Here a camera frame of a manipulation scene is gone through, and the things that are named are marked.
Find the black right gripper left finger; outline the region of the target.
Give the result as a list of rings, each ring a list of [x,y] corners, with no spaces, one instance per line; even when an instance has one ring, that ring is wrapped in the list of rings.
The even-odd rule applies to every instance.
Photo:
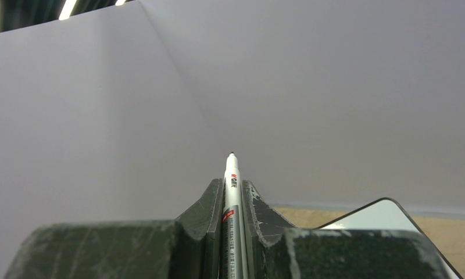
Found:
[[[222,205],[219,178],[175,219],[38,227],[5,278],[217,278]]]

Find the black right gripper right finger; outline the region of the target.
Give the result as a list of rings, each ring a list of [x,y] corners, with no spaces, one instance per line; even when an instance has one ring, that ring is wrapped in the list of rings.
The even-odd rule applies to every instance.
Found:
[[[250,278],[447,278],[425,236],[406,230],[299,228],[243,182]]]

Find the white marker pen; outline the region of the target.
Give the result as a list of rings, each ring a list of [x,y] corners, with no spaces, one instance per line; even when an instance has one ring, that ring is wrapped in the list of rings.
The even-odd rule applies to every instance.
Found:
[[[224,172],[221,216],[220,278],[248,278],[248,260],[242,206],[242,179],[238,158],[231,152]]]

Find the white whiteboard black frame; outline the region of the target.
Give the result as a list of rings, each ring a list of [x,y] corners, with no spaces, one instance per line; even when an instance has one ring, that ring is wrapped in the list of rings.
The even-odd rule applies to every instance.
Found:
[[[460,278],[397,201],[381,198],[295,240],[302,278]]]

